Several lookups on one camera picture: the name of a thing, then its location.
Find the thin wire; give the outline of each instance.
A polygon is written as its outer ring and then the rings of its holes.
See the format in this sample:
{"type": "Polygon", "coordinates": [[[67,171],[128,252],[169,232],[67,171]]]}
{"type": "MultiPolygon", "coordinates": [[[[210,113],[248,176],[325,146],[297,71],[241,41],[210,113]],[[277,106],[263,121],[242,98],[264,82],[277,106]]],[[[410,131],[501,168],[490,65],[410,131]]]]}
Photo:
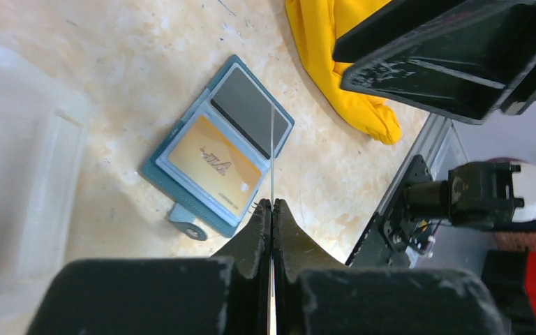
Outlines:
{"type": "Polygon", "coordinates": [[[436,228],[438,226],[441,226],[441,227],[453,227],[453,225],[449,225],[449,224],[446,224],[446,223],[443,223],[443,222],[427,223],[426,225],[421,225],[420,227],[416,228],[416,230],[414,230],[414,232],[410,235],[410,238],[408,240],[412,240],[414,238],[417,239],[431,225],[433,225],[434,228],[436,228]]]}
{"type": "Polygon", "coordinates": [[[270,118],[270,205],[274,209],[274,104],[270,118]]]}

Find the card holder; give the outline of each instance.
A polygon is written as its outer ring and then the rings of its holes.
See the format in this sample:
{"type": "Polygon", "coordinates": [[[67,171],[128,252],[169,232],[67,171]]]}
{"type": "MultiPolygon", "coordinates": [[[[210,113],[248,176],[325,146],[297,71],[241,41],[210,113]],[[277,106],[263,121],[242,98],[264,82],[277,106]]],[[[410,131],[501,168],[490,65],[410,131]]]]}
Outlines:
{"type": "Polygon", "coordinates": [[[232,236],[270,169],[270,118],[278,157],[295,124],[241,59],[231,56],[142,174],[177,204],[232,236]]]}

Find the black plastic piece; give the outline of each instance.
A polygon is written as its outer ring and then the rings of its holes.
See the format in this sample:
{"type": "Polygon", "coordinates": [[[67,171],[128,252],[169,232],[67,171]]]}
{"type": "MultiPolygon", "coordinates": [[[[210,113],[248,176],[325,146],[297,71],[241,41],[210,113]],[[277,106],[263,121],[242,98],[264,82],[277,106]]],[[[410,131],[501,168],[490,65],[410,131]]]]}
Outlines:
{"type": "Polygon", "coordinates": [[[498,308],[510,319],[513,334],[536,334],[536,317],[525,291],[528,253],[489,251],[482,281],[498,308]]]}
{"type": "Polygon", "coordinates": [[[536,101],[536,0],[393,0],[342,36],[341,88],[458,121],[536,101]]]}
{"type": "Polygon", "coordinates": [[[415,218],[449,217],[449,183],[431,181],[412,185],[405,189],[408,211],[415,218]]]}
{"type": "Polygon", "coordinates": [[[449,171],[449,219],[459,227],[493,230],[511,222],[522,199],[514,197],[512,173],[520,165],[474,162],[449,171]]]}
{"type": "Polygon", "coordinates": [[[28,334],[266,334],[271,256],[279,334],[505,334],[472,274],[348,269],[304,233],[284,200],[274,210],[260,201],[209,259],[67,265],[28,334]]]}

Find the card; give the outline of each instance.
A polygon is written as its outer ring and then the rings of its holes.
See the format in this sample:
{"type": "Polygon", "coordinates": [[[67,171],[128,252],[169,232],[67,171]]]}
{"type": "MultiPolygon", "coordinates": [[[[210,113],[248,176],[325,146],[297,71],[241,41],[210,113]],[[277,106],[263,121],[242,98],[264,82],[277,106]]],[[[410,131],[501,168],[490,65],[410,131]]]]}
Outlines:
{"type": "Polygon", "coordinates": [[[190,180],[235,216],[247,204],[262,172],[200,115],[167,157],[190,180]]]}
{"type": "MultiPolygon", "coordinates": [[[[270,159],[273,103],[240,68],[234,68],[214,93],[211,105],[221,113],[266,159],[270,159]]],[[[290,122],[274,113],[274,148],[287,134],[290,122]]]]}

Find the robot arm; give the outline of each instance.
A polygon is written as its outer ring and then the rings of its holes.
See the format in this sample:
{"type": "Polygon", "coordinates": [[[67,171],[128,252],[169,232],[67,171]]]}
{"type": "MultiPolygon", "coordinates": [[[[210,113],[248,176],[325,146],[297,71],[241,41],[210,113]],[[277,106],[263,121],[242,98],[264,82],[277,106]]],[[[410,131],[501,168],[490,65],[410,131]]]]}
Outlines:
{"type": "Polygon", "coordinates": [[[447,181],[407,187],[407,213],[479,230],[536,231],[536,165],[468,163],[447,181]]]}

